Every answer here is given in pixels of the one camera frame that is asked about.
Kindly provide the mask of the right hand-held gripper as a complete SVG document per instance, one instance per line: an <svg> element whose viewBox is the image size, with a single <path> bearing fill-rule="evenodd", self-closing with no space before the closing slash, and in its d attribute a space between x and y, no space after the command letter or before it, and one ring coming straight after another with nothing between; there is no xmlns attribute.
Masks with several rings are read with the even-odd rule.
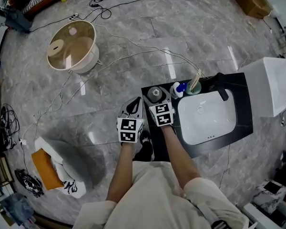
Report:
<svg viewBox="0 0 286 229"><path fill-rule="evenodd" d="M158 127L171 125L174 122L174 109L171 103L171 94L162 89L164 99L162 104L154 105L149 98L143 94L144 103L147 105L152 119Z"/></svg>

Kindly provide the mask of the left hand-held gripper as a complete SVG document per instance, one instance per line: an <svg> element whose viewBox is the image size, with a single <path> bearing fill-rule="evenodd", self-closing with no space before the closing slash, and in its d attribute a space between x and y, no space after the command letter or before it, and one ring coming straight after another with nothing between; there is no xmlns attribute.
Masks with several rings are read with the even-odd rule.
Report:
<svg viewBox="0 0 286 229"><path fill-rule="evenodd" d="M136 143L143 131L143 100L137 97L137 111L132 114L134 98L125 102L117 118L117 131L120 142Z"/></svg>

